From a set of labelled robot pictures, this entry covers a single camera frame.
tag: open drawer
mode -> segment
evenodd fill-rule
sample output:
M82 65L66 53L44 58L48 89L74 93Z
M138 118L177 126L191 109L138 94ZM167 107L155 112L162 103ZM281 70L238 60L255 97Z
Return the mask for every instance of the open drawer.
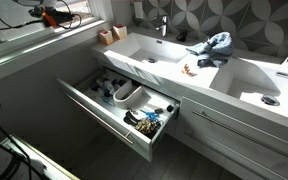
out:
M112 82L111 85L115 84L115 87L116 83L113 82L122 84L115 88L115 92L105 92L105 82L99 82L103 79ZM110 70L99 72L76 87L61 79L57 80L71 100L148 161L152 161L153 149L165 133L168 122L175 118L179 107L176 100ZM163 112L149 121L155 127L150 134L140 132L139 126L134 124L138 124L138 121L132 120L130 123L125 119L126 114L132 114L133 118L143 121L142 118L150 115L147 112L154 112L156 109L162 109Z

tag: bathroom vanity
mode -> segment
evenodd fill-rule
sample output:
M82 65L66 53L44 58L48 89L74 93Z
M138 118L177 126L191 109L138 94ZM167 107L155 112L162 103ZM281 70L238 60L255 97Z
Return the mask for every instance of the bathroom vanity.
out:
M150 139L122 120L127 109L107 104L94 93L87 95L92 80L72 86L59 79L73 102L149 161L167 131L243 179L288 179L288 77L276 76L277 72L288 76L287 68L258 62L273 61L273 57L236 50L228 70L198 69L196 56L185 51L196 41L180 45L171 35L161 39L158 32L142 28L128 31L125 40L93 46L91 55L103 69L150 91L152 104L162 103L161 128ZM237 72L238 67L233 66L239 62L251 65ZM182 73L185 64L195 76ZM261 95L267 93L276 96L280 106L261 102ZM167 112L170 104L174 109Z

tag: small box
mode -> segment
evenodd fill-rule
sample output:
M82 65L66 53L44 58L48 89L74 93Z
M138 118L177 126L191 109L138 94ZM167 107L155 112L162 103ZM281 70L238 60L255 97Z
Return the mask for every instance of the small box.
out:
M100 41L105 45L110 45L113 43L113 36L110 30L104 30L99 33Z
M126 26L116 25L113 26L115 36L117 39L125 39L127 37L127 29Z

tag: faucet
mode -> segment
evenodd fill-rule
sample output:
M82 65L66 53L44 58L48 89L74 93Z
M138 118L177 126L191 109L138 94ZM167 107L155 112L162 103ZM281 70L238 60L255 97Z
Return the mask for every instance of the faucet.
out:
M156 27L155 29L157 31L161 30L161 35L162 37L166 36L167 33L167 20L168 20L168 16L167 15L161 15L161 16L155 16L154 20L156 20L157 18L162 18L162 24L159 25L158 27Z

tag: gray floor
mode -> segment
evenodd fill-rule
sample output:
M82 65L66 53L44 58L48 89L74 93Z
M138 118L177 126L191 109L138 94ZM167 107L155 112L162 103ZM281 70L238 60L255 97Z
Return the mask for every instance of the gray floor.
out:
M146 161L99 126L71 148L62 165L83 180L239 179L167 134L153 156Z

